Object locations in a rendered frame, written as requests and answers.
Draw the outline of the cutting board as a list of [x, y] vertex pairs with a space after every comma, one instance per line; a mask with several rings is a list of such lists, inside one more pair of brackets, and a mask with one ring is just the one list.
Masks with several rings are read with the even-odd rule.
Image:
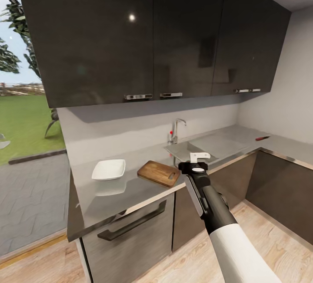
[[[181, 170], [179, 170], [178, 168], [157, 163], [153, 160], [148, 161], [137, 172], [139, 176], [150, 179], [169, 188], [172, 188], [174, 186], [180, 173]], [[174, 174], [173, 179], [169, 179], [172, 174]]]

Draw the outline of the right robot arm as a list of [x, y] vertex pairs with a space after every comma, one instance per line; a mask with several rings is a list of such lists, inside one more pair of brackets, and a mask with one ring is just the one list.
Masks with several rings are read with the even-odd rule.
[[201, 220], [204, 220], [225, 283], [281, 283], [257, 252], [229, 210], [225, 196], [211, 185], [206, 173], [209, 153], [190, 153], [190, 162], [181, 162], [178, 169]]

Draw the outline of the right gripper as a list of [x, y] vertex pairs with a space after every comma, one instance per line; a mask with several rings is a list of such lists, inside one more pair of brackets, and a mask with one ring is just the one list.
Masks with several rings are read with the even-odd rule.
[[196, 167], [201, 167], [205, 170], [208, 170], [208, 164], [205, 162], [197, 162], [197, 163], [190, 163], [190, 162], [181, 162], [178, 164], [178, 169], [182, 171], [182, 174], [188, 174], [190, 171], [190, 168], [196, 166]]

